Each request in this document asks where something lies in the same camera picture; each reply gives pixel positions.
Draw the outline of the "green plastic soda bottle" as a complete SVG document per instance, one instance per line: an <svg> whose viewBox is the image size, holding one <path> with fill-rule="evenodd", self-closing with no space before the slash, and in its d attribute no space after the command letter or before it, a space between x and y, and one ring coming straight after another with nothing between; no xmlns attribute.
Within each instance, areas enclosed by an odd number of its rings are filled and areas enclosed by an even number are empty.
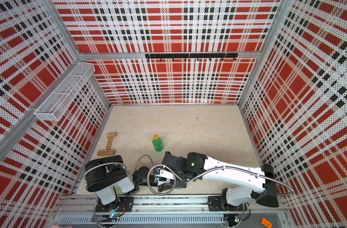
<svg viewBox="0 0 347 228"><path fill-rule="evenodd" d="M152 140L152 143L153 143L153 146L154 146L154 150L157 151L157 152L161 152L164 148L164 145L163 145L163 140L162 138L159 137L158 140L155 140L153 138Z"/></svg>

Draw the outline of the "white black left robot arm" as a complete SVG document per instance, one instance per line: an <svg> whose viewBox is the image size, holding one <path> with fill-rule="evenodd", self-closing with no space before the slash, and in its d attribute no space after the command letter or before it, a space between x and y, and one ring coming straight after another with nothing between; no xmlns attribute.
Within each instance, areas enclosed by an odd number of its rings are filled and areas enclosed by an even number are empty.
<svg viewBox="0 0 347 228"><path fill-rule="evenodd" d="M176 176L164 167L151 171L143 166L131 173L120 155L89 161L83 179L87 191L94 193L104 206L118 204L115 187L119 187L125 196L131 196L139 192L140 186L156 186L158 193L163 193L178 183Z"/></svg>

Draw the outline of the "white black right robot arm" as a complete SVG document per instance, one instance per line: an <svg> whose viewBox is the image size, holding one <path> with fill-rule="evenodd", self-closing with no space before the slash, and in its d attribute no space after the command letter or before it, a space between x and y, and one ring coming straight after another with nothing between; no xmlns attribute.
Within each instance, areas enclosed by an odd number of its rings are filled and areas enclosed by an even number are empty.
<svg viewBox="0 0 347 228"><path fill-rule="evenodd" d="M162 167L155 169L158 186L186 184L196 180L223 181L236 185L222 190L222 206L240 206L247 202L279 207L274 169L269 164L261 167L243 167L218 161L199 153L176 157L166 152Z"/></svg>

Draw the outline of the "wooden double roller tool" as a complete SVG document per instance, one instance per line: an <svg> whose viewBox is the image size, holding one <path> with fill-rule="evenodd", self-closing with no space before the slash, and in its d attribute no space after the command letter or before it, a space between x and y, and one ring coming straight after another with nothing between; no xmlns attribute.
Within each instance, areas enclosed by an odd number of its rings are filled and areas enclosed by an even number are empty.
<svg viewBox="0 0 347 228"><path fill-rule="evenodd" d="M116 153L116 149L112 149L112 143L113 143L113 139L117 136L117 132L112 132L112 133L108 133L107 134L107 145L106 145L106 149L104 150L99 150L97 153L97 156L114 156Z"/></svg>

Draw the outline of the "orange tool on floor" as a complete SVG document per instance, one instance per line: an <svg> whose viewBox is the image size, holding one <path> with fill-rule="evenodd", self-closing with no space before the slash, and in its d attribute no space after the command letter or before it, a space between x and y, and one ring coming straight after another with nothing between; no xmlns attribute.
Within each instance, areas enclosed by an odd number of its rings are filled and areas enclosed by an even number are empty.
<svg viewBox="0 0 347 228"><path fill-rule="evenodd" d="M265 218L262 218L261 225L264 226L265 228L272 228L273 227L272 223Z"/></svg>

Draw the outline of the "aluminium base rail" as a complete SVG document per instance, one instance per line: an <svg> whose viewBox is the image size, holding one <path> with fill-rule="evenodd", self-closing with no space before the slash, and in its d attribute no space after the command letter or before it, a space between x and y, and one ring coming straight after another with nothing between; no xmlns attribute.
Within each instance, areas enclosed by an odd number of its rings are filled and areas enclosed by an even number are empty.
<svg viewBox="0 0 347 228"><path fill-rule="evenodd" d="M290 228L284 203L278 208L268 208L256 203L241 209L221 211L212 200L219 195L136 195L132 198L120 196L124 203L117 209L109 209L97 203L94 196L65 196L48 222L48 227L71 226L74 228L115 227L205 227L224 228L228 219L244 218L241 228L261 228L262 220L268 220L274 228Z"/></svg>

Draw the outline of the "black wall hook rail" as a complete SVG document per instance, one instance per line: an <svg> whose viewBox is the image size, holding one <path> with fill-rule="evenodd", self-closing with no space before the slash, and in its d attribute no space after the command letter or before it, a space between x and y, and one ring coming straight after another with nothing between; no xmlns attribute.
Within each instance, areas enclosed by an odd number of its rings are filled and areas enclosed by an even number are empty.
<svg viewBox="0 0 347 228"><path fill-rule="evenodd" d="M146 59L236 59L238 53L178 53L178 54L145 54Z"/></svg>

